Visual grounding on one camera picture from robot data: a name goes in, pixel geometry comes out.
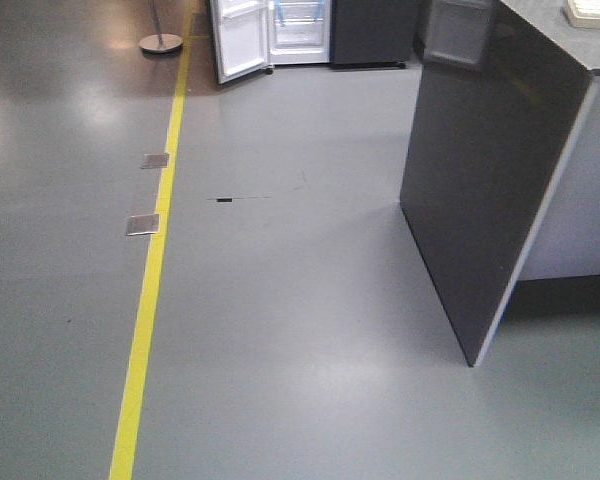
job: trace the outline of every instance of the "stanchion base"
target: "stanchion base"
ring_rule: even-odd
[[[149,53],[168,53],[182,47],[182,38],[170,33],[162,34],[162,45],[157,35],[149,35],[140,40],[140,48]]]

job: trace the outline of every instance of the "gray floor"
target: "gray floor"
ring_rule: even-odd
[[[177,68],[64,5],[0,2],[0,479],[106,478]],[[465,366],[397,205],[417,66],[192,65],[134,478],[600,479],[600,278],[522,285]]]

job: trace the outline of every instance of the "counter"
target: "counter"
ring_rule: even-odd
[[[476,68],[427,63],[400,201],[470,365],[519,279],[600,274],[600,30],[494,6]]]

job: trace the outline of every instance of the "floor marking tape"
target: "floor marking tape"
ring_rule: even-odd
[[[182,29],[185,34],[183,35],[184,45],[180,54],[180,65],[178,67],[165,148],[165,152],[170,155],[170,161],[168,167],[162,171],[156,202],[156,213],[160,214],[160,230],[151,236],[149,243],[109,480],[131,480],[133,475],[153,325],[160,294],[160,280],[169,225],[169,212],[171,210],[171,195],[180,141],[180,128],[187,93],[187,77],[191,61],[191,39],[186,36],[186,33],[191,30],[192,12],[193,2],[190,0],[185,15],[185,25]]]

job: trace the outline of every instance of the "white refrigerator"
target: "white refrigerator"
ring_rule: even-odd
[[[329,61],[331,0],[210,0],[218,83]]]

